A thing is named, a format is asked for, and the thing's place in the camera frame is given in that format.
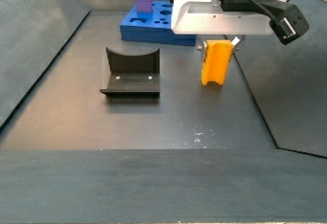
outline white robot part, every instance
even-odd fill
[[[224,12],[218,0],[174,0],[171,29],[176,34],[272,32],[267,16],[254,12]]]

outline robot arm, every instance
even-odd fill
[[[298,7],[284,2],[174,0],[171,29],[176,34],[270,34],[274,31],[280,42],[288,44],[310,25]]]

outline dark surface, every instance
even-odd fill
[[[92,14],[0,134],[0,149],[275,149],[235,60],[224,86],[200,84],[195,47],[120,40],[123,13]],[[160,48],[159,102],[110,102],[106,47]]]
[[[0,0],[0,127],[88,9],[78,0]]]
[[[327,161],[280,150],[0,152],[1,223],[324,222]]]
[[[236,57],[279,147],[327,157],[327,4],[290,2],[310,31],[287,46],[274,35],[247,36]]]

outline orange object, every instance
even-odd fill
[[[202,66],[202,84],[210,81],[223,85],[234,45],[230,40],[207,40],[207,57]]]

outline black cable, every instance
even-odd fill
[[[267,15],[272,21],[278,21],[276,16],[267,10],[267,8],[264,8],[258,2],[255,2],[255,0],[248,1],[258,7],[262,12],[264,12],[264,15]]]

